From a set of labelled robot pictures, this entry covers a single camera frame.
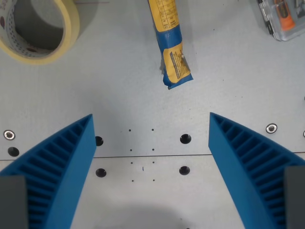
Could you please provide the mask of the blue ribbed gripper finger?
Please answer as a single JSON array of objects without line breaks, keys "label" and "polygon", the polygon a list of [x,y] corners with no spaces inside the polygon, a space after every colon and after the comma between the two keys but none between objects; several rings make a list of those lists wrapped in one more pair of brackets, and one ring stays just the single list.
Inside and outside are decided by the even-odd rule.
[{"label": "blue ribbed gripper finger", "polygon": [[286,228],[284,170],[305,161],[271,139],[210,113],[209,149],[246,229]]},{"label": "blue ribbed gripper finger", "polygon": [[31,229],[68,229],[96,150],[91,114],[70,124],[5,167],[26,181]]}]

